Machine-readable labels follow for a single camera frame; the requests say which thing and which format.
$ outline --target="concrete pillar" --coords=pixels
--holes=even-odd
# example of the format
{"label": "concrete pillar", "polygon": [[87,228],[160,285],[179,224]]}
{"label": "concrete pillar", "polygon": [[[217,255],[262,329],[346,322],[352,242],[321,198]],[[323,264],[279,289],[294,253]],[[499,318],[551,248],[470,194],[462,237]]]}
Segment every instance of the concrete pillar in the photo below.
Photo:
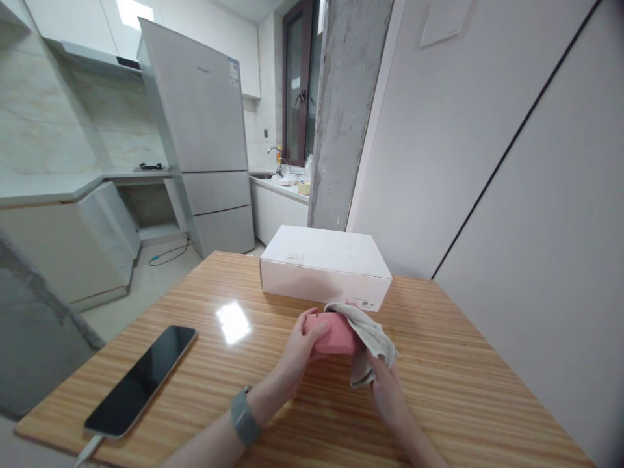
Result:
{"label": "concrete pillar", "polygon": [[308,226],[344,231],[392,0],[328,0]]}

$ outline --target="wooden table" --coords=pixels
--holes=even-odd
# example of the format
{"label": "wooden table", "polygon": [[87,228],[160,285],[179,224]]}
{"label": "wooden table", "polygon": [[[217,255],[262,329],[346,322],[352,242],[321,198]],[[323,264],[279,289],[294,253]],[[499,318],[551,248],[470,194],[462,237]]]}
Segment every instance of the wooden table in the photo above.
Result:
{"label": "wooden table", "polygon": [[[229,408],[277,362],[303,300],[263,294],[259,259],[215,252],[83,365],[16,433],[78,453],[85,419],[171,324],[199,339],[130,436],[95,460],[154,466]],[[406,400],[453,467],[593,466],[434,282],[395,276],[374,318],[402,354]],[[369,389],[349,386],[350,360],[310,367],[296,398],[242,466],[397,466],[407,462],[379,421]]]}

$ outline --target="upper cabinet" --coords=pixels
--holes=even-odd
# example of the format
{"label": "upper cabinet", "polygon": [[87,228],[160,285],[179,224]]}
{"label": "upper cabinet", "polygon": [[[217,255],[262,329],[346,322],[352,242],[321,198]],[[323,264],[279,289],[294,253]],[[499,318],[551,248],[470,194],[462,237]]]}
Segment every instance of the upper cabinet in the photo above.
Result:
{"label": "upper cabinet", "polygon": [[240,87],[260,98],[258,28],[207,0],[26,0],[41,35],[137,59],[137,17],[161,24],[240,62]]}
{"label": "upper cabinet", "polygon": [[101,0],[101,5],[117,46],[117,55],[136,61],[141,42],[138,17],[162,25],[158,0]]}
{"label": "upper cabinet", "polygon": [[117,55],[99,0],[26,0],[44,38]]}
{"label": "upper cabinet", "polygon": [[159,0],[162,25],[240,62],[243,95],[260,98],[258,28],[207,0]]}

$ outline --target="phone screen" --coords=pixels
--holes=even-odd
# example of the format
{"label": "phone screen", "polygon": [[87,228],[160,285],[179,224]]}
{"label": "phone screen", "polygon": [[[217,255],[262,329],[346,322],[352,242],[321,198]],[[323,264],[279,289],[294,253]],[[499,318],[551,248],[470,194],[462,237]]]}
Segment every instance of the phone screen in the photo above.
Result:
{"label": "phone screen", "polygon": [[196,334],[193,328],[167,328],[87,418],[84,427],[109,437],[125,435]]}

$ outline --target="faucet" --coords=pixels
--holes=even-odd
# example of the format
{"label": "faucet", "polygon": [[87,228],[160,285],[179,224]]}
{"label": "faucet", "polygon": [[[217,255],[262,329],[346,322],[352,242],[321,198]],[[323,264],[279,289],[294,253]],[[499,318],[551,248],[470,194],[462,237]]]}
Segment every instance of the faucet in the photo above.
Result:
{"label": "faucet", "polygon": [[283,157],[280,156],[279,159],[278,159],[278,168],[275,170],[275,172],[277,172],[279,175],[281,175],[283,177],[284,176],[284,171],[281,168],[282,164],[286,164],[288,166],[288,172],[292,172],[292,171],[291,171],[290,165],[286,162],[286,160]]}
{"label": "faucet", "polygon": [[268,149],[268,151],[266,152],[266,154],[271,154],[271,151],[275,150],[278,153],[278,168],[276,169],[276,173],[279,174],[281,177],[283,177],[282,174],[282,170],[281,170],[281,162],[283,162],[284,164],[286,164],[288,166],[288,172],[291,171],[291,167],[288,165],[288,163],[286,162],[286,160],[281,156],[281,151],[277,146],[271,146],[271,148]]}

